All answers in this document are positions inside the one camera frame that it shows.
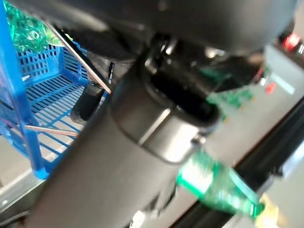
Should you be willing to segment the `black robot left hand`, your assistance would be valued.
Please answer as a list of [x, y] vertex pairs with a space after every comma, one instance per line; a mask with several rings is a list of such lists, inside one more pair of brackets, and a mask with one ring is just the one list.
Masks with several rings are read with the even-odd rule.
[[297, 0], [15, 0], [130, 69], [46, 181], [30, 228], [124, 228], [169, 197], [220, 123], [212, 92], [248, 85]]

